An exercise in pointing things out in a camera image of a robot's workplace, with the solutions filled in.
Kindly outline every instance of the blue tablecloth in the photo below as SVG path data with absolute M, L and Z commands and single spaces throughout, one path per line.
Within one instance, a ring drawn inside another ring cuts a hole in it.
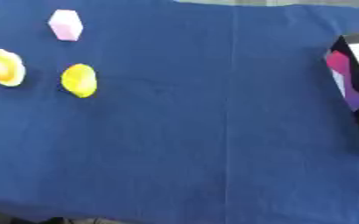
M 77 10 L 75 43 L 46 22 Z M 30 220 L 359 224 L 359 130 L 322 58 L 359 9 L 0 0 L 0 210 Z M 60 74 L 95 68 L 77 99 Z

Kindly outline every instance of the box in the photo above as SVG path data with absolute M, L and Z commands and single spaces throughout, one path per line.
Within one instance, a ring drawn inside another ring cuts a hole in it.
M 359 34 L 340 36 L 326 61 L 359 126 Z

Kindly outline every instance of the pink block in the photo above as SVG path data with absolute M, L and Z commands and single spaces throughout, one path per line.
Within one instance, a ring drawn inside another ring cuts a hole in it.
M 56 10 L 49 25 L 60 40 L 77 41 L 83 31 L 83 24 L 75 10 Z

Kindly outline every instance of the yellow toy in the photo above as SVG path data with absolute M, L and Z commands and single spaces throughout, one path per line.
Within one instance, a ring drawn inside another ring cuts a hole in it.
M 0 84 L 6 87 L 15 87 L 25 78 L 25 66 L 20 57 L 0 49 Z
M 91 66 L 76 64 L 62 74 L 61 84 L 80 98 L 89 97 L 97 89 L 95 71 Z

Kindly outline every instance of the colorful box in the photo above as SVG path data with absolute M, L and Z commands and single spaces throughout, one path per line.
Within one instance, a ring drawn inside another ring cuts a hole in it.
M 359 34 L 340 36 L 326 61 L 359 125 Z

